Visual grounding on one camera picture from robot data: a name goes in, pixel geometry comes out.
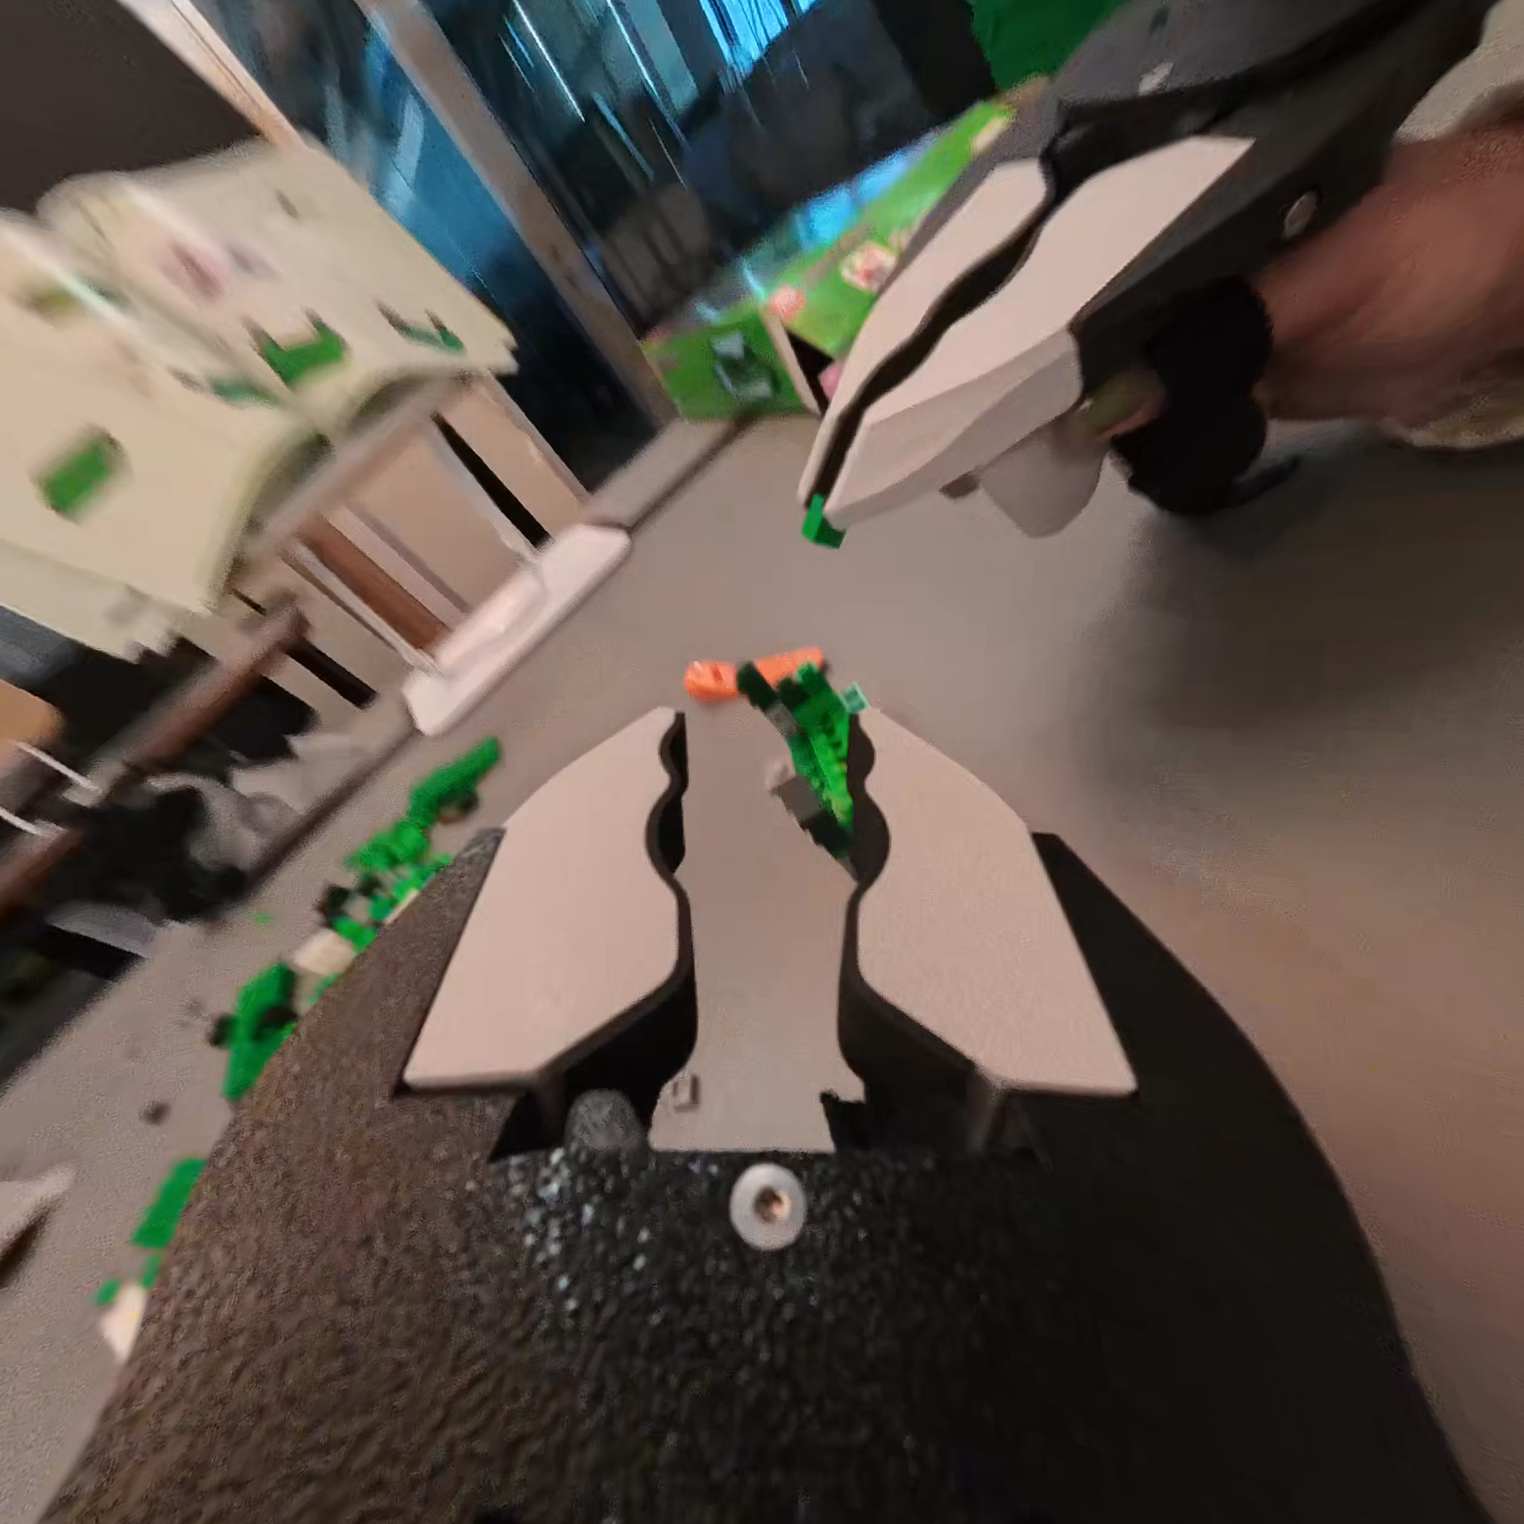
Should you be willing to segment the black and white backpack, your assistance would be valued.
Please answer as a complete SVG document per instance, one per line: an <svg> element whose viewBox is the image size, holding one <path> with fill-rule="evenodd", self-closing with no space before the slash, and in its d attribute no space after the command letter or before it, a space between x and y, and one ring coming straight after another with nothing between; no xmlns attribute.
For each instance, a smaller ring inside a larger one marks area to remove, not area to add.
<svg viewBox="0 0 1524 1524"><path fill-rule="evenodd" d="M156 773L96 813L82 849L49 876L42 905L124 907L202 922L236 904L298 811L200 773Z"/></svg>

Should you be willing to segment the green lego set box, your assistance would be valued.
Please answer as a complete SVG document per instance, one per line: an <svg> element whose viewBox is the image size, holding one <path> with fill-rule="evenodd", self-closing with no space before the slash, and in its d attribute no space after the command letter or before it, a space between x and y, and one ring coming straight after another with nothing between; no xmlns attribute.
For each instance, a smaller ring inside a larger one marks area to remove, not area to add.
<svg viewBox="0 0 1524 1524"><path fill-rule="evenodd" d="M780 218L643 343L677 414L820 414L911 238L1007 129L1016 93L869 165Z"/></svg>

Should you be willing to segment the white wedge part black base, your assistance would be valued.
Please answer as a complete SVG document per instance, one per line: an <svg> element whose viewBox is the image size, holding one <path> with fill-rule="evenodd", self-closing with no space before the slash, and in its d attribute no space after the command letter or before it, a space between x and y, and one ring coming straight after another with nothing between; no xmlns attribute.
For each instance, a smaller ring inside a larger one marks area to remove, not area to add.
<svg viewBox="0 0 1524 1524"><path fill-rule="evenodd" d="M2 1179L2 1265L64 1199L73 1178L73 1169L58 1167L38 1176Z"/></svg>

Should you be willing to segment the pile of lego pieces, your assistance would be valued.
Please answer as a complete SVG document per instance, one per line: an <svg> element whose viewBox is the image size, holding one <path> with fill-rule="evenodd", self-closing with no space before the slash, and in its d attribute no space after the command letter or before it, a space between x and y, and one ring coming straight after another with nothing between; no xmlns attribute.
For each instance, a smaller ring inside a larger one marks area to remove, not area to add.
<svg viewBox="0 0 1524 1524"><path fill-rule="evenodd" d="M311 936L287 958L254 973L231 1007L211 1022L207 1038L223 1054L222 1098L229 1105L242 1101L301 1018L452 862L434 847L434 835L476 811L483 780L501 762L503 746L488 737L414 782L403 813L345 856L338 878L316 904L318 925ZM120 1366L138 1339L203 1165L202 1156L187 1156L165 1172L131 1236L142 1252L140 1274L111 1279L95 1296L100 1334Z"/></svg>

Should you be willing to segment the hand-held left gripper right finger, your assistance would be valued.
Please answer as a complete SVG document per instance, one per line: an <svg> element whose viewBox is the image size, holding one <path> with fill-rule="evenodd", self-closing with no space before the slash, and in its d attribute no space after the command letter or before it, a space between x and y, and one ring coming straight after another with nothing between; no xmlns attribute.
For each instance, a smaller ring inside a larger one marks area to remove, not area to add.
<svg viewBox="0 0 1524 1524"><path fill-rule="evenodd" d="M1024 818L884 711L858 717L840 1043L886 1087L1127 1098L1125 1054Z"/></svg>

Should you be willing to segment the orange brick separator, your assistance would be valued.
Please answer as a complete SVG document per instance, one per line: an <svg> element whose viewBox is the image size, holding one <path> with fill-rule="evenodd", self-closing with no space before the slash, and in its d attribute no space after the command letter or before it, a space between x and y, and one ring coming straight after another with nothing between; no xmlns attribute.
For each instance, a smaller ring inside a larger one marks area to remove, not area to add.
<svg viewBox="0 0 1524 1524"><path fill-rule="evenodd" d="M770 682L793 677L804 666L828 671L828 659L819 646L808 646L784 653L757 657L751 664ZM724 702L740 697L739 664L733 661L692 661L682 675L682 690L688 697L706 704Z"/></svg>

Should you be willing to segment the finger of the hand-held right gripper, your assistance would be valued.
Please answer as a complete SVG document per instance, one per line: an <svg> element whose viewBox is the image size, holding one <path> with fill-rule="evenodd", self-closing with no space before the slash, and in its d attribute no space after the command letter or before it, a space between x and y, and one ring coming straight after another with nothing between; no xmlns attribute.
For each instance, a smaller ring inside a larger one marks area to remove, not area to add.
<svg viewBox="0 0 1524 1524"><path fill-rule="evenodd" d="M1011 280L873 403L826 495L849 528L980 474L1076 408L1074 321L1252 142L1198 136L1091 178L1042 225Z"/></svg>
<svg viewBox="0 0 1524 1524"><path fill-rule="evenodd" d="M867 410L909 381L964 316L1018 267L1053 187L1038 158L982 162L964 198L938 203L907 245L840 365L806 474L804 506L828 506Z"/></svg>

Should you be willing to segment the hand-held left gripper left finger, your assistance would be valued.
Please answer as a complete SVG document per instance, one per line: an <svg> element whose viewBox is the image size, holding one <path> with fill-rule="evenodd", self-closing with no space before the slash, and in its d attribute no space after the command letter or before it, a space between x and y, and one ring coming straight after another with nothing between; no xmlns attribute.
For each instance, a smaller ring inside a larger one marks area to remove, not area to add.
<svg viewBox="0 0 1524 1524"><path fill-rule="evenodd" d="M410 1090L532 1089L681 971L686 907L659 856L684 793L684 717L655 708L505 822L407 1060Z"/></svg>

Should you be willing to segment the glass window wall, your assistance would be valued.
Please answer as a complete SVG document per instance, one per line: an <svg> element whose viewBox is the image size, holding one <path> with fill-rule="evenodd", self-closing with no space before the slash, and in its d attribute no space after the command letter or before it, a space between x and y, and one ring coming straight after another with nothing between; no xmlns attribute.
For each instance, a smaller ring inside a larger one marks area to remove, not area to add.
<svg viewBox="0 0 1524 1524"><path fill-rule="evenodd" d="M425 4L644 341L782 216L994 96L965 4Z"/></svg>

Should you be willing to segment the lego instruction booklet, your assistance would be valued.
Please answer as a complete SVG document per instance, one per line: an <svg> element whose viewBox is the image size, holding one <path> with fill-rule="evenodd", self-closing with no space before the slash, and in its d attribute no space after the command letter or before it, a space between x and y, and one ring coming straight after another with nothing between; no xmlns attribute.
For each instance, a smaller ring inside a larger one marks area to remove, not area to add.
<svg viewBox="0 0 1524 1524"><path fill-rule="evenodd" d="M314 143L4 209L4 610L105 655L164 650L398 394L514 359L506 323Z"/></svg>

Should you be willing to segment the wooden desk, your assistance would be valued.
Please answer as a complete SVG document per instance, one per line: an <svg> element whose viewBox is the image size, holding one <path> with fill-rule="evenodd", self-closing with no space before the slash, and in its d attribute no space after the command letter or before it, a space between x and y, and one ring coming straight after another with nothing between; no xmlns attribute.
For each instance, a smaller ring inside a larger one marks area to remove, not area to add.
<svg viewBox="0 0 1524 1524"><path fill-rule="evenodd" d="M209 659L164 695L113 748L95 755L86 771L71 771L49 753L13 746L17 755L42 762L55 780L42 793L40 818L4 811L2 918L18 915L86 846L102 809L191 749L303 642L307 628L296 597L278 597L238 624L223 655Z"/></svg>

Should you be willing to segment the green lego assembly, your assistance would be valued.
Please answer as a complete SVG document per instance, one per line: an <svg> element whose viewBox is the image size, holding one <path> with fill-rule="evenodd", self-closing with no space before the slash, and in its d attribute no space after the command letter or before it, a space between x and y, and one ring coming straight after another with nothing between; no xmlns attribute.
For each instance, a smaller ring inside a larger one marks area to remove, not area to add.
<svg viewBox="0 0 1524 1524"><path fill-rule="evenodd" d="M773 677L746 661L737 668L737 691L788 744L788 758L768 784L773 798L817 847L849 864L851 737L864 697L858 690L838 691L820 661L804 661Z"/></svg>

